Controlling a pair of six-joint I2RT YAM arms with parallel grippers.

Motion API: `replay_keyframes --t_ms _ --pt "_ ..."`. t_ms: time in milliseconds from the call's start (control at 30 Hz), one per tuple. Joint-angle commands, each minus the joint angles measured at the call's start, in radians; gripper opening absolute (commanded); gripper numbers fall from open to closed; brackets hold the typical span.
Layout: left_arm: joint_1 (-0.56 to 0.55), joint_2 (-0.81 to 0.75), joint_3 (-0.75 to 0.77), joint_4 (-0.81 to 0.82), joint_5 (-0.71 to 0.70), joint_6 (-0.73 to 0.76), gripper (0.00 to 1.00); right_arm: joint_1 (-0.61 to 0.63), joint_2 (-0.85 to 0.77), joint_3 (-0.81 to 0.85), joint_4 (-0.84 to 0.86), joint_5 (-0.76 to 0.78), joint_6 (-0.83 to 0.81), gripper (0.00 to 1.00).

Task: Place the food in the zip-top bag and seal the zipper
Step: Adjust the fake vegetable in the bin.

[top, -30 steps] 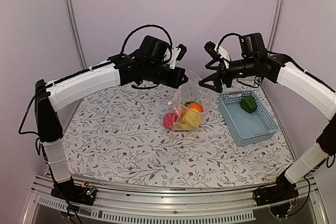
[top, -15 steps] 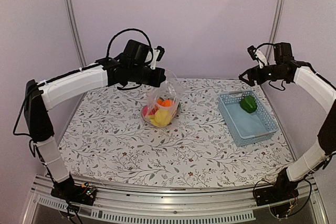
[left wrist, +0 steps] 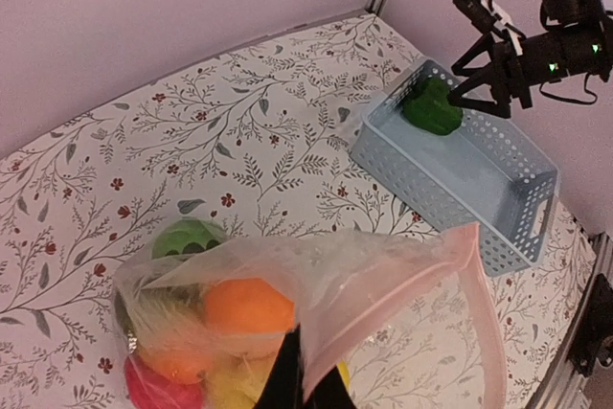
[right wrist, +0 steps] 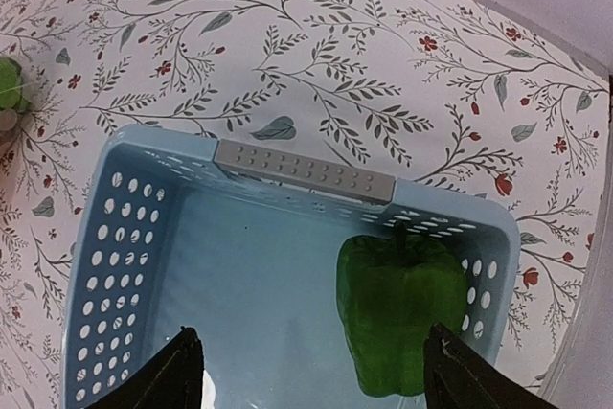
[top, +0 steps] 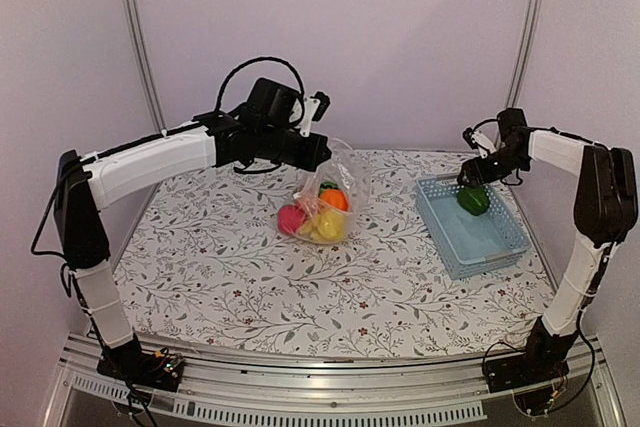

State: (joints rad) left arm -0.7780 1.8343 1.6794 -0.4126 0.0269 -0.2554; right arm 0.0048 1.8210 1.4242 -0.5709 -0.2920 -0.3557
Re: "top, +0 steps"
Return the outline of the yellow toy bell pepper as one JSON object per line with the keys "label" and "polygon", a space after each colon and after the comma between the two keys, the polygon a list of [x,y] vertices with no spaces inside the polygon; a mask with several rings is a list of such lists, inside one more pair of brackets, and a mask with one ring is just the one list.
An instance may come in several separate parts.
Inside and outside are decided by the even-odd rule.
{"label": "yellow toy bell pepper", "polygon": [[338,211],[325,210],[312,219],[310,237],[317,242],[338,242],[346,233],[346,217]]}

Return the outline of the green toy bell pepper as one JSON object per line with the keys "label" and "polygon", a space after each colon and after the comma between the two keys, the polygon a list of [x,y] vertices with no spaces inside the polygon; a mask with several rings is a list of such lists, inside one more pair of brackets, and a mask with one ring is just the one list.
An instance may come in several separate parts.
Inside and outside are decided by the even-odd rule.
{"label": "green toy bell pepper", "polygon": [[488,211],[490,200],[482,186],[461,187],[456,194],[459,206],[472,216],[480,216]]}

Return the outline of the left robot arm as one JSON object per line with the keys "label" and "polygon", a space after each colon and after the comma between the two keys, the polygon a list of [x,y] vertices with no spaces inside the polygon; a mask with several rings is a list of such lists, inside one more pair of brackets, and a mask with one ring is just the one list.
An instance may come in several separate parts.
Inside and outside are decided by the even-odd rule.
{"label": "left robot arm", "polygon": [[54,220],[62,256],[111,366],[128,381],[148,373],[113,277],[102,215],[124,199],[145,199],[164,181],[238,163],[249,173],[257,160],[314,172],[331,156],[328,139],[313,132],[330,98],[307,95],[267,78],[229,112],[215,107],[176,128],[103,152],[68,151],[59,160]]}

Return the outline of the orange toy orange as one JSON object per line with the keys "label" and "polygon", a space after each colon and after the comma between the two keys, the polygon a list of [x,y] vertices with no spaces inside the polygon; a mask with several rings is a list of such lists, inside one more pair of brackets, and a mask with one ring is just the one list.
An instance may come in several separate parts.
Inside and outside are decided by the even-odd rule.
{"label": "orange toy orange", "polygon": [[346,194],[341,190],[326,190],[319,195],[319,199],[338,210],[349,210],[348,198]]}

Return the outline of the green toy watermelon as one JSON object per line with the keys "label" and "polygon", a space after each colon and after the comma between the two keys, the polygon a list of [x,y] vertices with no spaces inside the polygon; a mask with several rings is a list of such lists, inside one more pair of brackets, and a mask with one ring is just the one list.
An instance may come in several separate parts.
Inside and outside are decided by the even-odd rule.
{"label": "green toy watermelon", "polygon": [[326,190],[339,190],[339,186],[333,182],[322,182],[319,187],[319,194],[322,194]]}

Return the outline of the light blue plastic basket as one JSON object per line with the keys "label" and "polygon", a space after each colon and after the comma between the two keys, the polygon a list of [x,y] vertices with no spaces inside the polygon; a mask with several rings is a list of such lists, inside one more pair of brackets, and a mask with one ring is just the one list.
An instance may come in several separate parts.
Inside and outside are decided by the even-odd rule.
{"label": "light blue plastic basket", "polygon": [[531,242],[499,193],[483,187],[488,210],[474,216],[459,205],[453,174],[416,181],[416,208],[447,274],[459,280],[511,267]]}

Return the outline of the clear zip top bag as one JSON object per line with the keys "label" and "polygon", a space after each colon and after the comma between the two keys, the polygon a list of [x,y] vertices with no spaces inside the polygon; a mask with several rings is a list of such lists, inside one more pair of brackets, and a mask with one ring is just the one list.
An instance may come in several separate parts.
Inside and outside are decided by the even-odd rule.
{"label": "clear zip top bag", "polygon": [[278,210],[279,233],[299,240],[329,245],[356,230],[371,192],[371,166],[346,142],[331,138],[331,158],[307,173]]}

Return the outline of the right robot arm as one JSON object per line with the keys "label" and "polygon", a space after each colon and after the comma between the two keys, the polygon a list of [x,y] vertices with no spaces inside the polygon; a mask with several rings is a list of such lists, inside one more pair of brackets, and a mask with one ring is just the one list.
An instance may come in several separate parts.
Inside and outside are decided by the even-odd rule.
{"label": "right robot arm", "polygon": [[517,374],[537,383],[566,356],[579,335],[582,316],[599,290],[611,257],[635,226],[638,195],[632,153],[609,148],[555,128],[531,127],[523,110],[500,112],[494,123],[500,142],[494,144],[479,125],[462,137],[478,156],[463,163],[457,181],[480,187],[527,172],[534,161],[574,175],[575,243],[569,264],[551,304],[532,327]]}

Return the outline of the yellow toy banana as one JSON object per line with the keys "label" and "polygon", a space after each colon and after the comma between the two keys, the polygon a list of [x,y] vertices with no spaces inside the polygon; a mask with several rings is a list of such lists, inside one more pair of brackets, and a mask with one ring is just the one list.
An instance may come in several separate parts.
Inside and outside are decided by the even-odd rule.
{"label": "yellow toy banana", "polygon": [[296,235],[303,240],[314,243],[319,243],[322,240],[321,235],[319,234],[311,220],[308,220],[303,225],[301,225],[297,229]]}

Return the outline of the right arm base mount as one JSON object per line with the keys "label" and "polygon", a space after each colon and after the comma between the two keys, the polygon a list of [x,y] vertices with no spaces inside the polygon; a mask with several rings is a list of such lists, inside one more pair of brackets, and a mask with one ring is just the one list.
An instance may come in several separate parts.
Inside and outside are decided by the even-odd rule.
{"label": "right arm base mount", "polygon": [[[489,357],[496,346],[514,352],[511,356]],[[566,361],[531,366],[522,350],[500,341],[484,353],[481,371],[490,393],[509,391],[517,410],[528,418],[546,417],[566,391],[569,367]]]}

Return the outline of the red toy apple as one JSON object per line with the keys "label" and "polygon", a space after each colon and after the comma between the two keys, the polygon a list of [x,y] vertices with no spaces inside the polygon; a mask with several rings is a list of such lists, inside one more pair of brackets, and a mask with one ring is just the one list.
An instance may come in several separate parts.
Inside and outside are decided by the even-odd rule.
{"label": "red toy apple", "polygon": [[306,220],[306,212],[296,205],[284,205],[277,213],[277,227],[284,234],[295,234]]}

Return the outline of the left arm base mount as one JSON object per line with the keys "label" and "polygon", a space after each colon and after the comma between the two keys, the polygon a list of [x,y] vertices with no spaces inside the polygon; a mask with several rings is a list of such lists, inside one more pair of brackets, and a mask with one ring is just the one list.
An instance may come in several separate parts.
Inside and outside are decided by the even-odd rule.
{"label": "left arm base mount", "polygon": [[134,338],[120,347],[104,347],[97,372],[134,386],[177,392],[184,367],[181,354],[170,353],[167,348],[145,352],[139,340]]}

